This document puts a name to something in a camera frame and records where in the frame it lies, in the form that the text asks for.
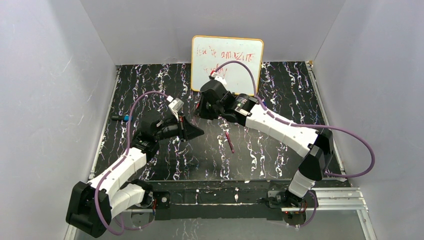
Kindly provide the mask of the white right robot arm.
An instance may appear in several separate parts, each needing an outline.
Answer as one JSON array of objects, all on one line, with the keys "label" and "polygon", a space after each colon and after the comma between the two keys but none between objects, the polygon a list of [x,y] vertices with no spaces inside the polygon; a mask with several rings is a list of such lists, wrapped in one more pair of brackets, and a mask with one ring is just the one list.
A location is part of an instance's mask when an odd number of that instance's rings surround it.
[{"label": "white right robot arm", "polygon": [[234,94],[222,82],[210,80],[200,88],[196,114],[207,120],[223,118],[246,128],[262,132],[294,150],[302,162],[288,189],[287,201],[300,202],[321,181],[334,157],[333,134],[328,129],[315,130],[288,123],[253,96]]}]

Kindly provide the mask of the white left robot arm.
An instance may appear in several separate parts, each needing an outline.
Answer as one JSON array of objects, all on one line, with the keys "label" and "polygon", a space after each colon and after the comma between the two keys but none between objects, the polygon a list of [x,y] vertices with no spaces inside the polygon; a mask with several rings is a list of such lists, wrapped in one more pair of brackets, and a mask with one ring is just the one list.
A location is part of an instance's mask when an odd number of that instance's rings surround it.
[{"label": "white left robot arm", "polygon": [[74,185],[65,221],[94,238],[112,231],[110,224],[116,216],[152,193],[147,183],[129,178],[155,157],[160,141],[174,137],[189,141],[202,135],[204,131],[183,114],[166,118],[148,114],[138,124],[129,148],[111,166],[88,182]]}]

